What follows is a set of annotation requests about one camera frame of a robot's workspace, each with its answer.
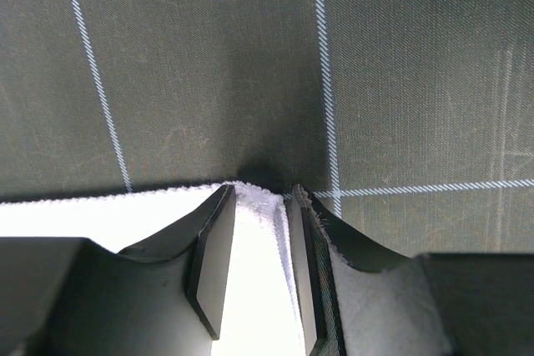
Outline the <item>white towel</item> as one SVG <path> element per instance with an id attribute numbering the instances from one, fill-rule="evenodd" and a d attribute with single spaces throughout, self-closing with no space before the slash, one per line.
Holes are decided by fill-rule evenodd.
<path id="1" fill-rule="evenodd" d="M 284 199 L 235 182 L 236 213 L 221 338 L 213 355 L 303 355 Z M 219 184 L 2 203 L 3 237 L 85 237 L 120 249 L 197 208 Z"/>

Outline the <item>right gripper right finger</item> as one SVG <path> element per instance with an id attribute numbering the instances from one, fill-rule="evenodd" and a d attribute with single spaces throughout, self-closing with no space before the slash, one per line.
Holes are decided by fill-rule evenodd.
<path id="1" fill-rule="evenodd" d="M 290 250 L 308 355 L 530 355 L 533 257 L 406 257 L 293 188 Z"/>

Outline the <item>black grid mat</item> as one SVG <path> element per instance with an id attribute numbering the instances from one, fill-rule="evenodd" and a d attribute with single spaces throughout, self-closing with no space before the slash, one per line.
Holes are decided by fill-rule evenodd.
<path id="1" fill-rule="evenodd" d="M 533 0 L 1 0 L 2 200 L 229 180 L 530 253 Z"/>

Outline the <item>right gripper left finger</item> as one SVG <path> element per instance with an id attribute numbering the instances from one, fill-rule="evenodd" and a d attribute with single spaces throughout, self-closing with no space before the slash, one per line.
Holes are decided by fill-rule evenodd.
<path id="1" fill-rule="evenodd" d="M 208 355 L 218 340 L 236 192 L 113 253 L 87 238 L 3 238 L 4 355 Z"/>

